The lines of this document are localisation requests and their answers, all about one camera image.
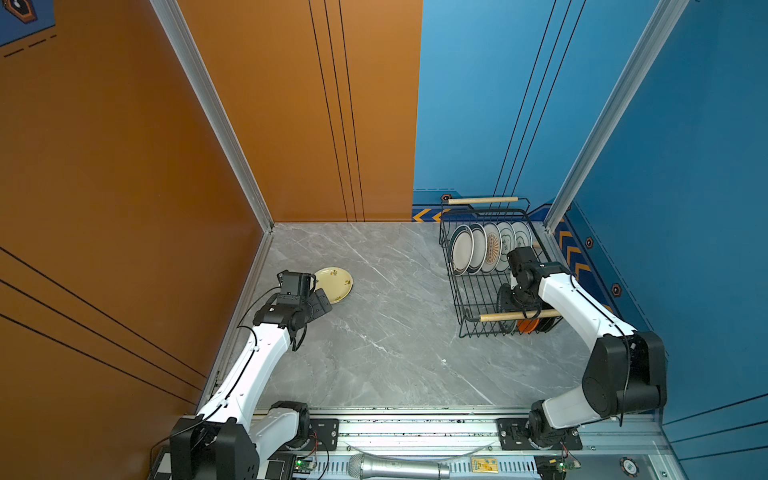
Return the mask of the cream plate red characters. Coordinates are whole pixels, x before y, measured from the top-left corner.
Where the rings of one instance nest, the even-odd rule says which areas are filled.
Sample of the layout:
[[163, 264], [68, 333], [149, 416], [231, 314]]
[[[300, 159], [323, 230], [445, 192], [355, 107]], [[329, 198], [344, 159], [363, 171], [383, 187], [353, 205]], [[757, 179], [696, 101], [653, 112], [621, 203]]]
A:
[[331, 304], [345, 299], [354, 287], [352, 275], [340, 267], [326, 267], [315, 273], [317, 287], [322, 289]]

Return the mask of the black wire dish rack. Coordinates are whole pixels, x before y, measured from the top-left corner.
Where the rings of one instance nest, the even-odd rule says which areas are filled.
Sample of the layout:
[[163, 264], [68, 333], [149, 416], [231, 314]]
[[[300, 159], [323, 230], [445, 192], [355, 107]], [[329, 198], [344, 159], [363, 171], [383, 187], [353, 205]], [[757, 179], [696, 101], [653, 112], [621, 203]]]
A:
[[529, 210], [528, 200], [519, 197], [443, 196], [439, 245], [459, 337], [543, 334], [562, 322], [544, 301], [513, 295], [512, 250], [529, 247], [535, 261], [552, 260]]

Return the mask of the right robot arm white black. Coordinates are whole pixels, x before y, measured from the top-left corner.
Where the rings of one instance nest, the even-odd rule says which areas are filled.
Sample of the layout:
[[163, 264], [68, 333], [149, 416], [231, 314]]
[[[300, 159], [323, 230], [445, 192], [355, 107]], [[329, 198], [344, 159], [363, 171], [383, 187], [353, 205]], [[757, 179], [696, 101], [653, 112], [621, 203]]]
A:
[[618, 318], [564, 265], [539, 261], [531, 247], [511, 250], [507, 260], [514, 279], [507, 292], [523, 317], [552, 307], [590, 349], [579, 386], [532, 404], [526, 434], [533, 445], [548, 449], [581, 425], [667, 404], [666, 352], [657, 334]]

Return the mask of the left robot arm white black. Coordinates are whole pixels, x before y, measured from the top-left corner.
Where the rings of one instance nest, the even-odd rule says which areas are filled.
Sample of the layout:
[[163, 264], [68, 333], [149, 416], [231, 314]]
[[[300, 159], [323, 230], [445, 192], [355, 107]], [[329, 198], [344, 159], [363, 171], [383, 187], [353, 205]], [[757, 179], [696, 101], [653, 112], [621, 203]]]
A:
[[278, 453], [287, 457], [279, 478], [291, 478], [298, 452], [317, 443], [308, 406], [278, 401], [258, 422], [252, 418], [280, 359], [297, 350], [307, 325], [331, 309], [321, 289], [291, 287], [273, 295], [248, 326], [250, 337], [218, 391], [160, 441], [149, 478], [264, 479]]

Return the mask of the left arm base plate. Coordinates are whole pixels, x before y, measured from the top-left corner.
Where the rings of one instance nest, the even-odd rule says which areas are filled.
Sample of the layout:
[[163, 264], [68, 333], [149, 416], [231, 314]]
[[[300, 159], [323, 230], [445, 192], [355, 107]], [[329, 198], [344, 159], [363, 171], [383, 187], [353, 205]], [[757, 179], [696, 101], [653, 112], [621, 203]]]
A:
[[290, 451], [310, 451], [319, 446], [323, 451], [333, 452], [338, 446], [339, 430], [338, 418], [311, 418], [308, 433], [299, 433], [298, 439], [287, 443], [284, 448]]

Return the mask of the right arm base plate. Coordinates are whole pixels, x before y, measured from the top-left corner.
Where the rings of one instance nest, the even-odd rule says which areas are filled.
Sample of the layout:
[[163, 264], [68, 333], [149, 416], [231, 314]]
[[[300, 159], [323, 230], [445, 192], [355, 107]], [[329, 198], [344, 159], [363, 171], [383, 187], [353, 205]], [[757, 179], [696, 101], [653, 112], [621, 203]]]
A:
[[511, 417], [496, 420], [497, 435], [504, 451], [582, 450], [583, 443], [576, 428], [552, 429], [532, 425], [529, 419]]

